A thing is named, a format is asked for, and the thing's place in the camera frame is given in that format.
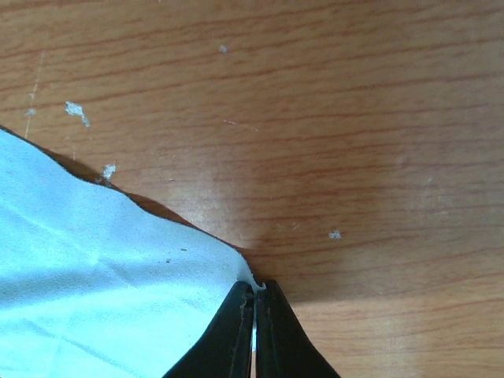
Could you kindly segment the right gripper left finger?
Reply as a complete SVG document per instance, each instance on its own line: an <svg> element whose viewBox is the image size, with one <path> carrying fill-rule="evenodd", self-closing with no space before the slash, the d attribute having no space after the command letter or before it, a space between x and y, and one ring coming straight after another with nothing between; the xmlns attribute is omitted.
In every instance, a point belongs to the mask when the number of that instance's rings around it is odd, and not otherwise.
<svg viewBox="0 0 504 378"><path fill-rule="evenodd" d="M177 377L249 377L254 291L235 283L198 342L165 374Z"/></svg>

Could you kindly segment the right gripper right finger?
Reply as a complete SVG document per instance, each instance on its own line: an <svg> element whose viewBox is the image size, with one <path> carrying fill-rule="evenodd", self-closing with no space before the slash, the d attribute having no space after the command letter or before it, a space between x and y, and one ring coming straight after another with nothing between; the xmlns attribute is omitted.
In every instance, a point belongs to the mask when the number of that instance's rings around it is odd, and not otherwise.
<svg viewBox="0 0 504 378"><path fill-rule="evenodd" d="M280 285L269 280L256 299L257 377L337 377L310 342Z"/></svg>

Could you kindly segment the light blue cleaning cloth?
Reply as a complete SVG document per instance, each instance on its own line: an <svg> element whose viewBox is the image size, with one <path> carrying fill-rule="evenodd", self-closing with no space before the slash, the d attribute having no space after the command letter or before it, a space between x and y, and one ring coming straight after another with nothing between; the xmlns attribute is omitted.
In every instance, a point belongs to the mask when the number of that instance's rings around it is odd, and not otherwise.
<svg viewBox="0 0 504 378"><path fill-rule="evenodd" d="M2 376L163 376L238 281L230 246L2 132Z"/></svg>

